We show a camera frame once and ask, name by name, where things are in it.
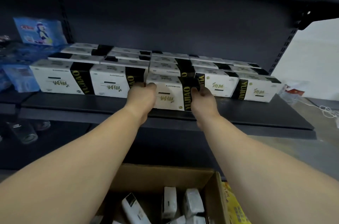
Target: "person's left arm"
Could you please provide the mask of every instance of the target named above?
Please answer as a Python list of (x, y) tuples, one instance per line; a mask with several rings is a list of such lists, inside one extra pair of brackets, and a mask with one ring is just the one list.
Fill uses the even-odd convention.
[(153, 83), (134, 85), (120, 111), (0, 183), (1, 222), (89, 223), (154, 106), (155, 90)]

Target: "white wall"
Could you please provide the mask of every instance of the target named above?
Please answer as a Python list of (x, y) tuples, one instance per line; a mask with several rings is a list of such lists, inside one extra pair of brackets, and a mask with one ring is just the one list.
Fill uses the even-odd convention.
[(299, 30), (272, 75), (310, 81), (305, 97), (339, 101), (339, 18)]

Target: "floor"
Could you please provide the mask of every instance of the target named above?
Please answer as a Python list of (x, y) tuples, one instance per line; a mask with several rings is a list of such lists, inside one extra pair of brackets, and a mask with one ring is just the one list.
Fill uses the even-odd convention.
[[(307, 99), (303, 98), (303, 100), (307, 104), (311, 104)], [(339, 129), (335, 119), (326, 118), (318, 108), (301, 102), (297, 102), (293, 108), (315, 127), (317, 140), (268, 136), (251, 137), (300, 159), (339, 180)]]

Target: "yellow package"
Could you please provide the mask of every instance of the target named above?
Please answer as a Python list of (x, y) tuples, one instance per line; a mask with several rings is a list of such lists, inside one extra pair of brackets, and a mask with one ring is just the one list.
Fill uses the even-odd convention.
[(228, 182), (223, 182), (222, 186), (224, 188), (227, 200), (227, 210), (232, 224), (251, 224), (244, 212), (242, 211), (238, 200), (235, 198), (232, 189)]

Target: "person's left hand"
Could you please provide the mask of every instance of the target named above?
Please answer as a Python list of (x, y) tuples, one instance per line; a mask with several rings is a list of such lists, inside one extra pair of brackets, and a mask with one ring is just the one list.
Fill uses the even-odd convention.
[(140, 125), (145, 123), (147, 114), (153, 108), (156, 100), (157, 85), (149, 83), (135, 83), (129, 90), (125, 109), (140, 119)]

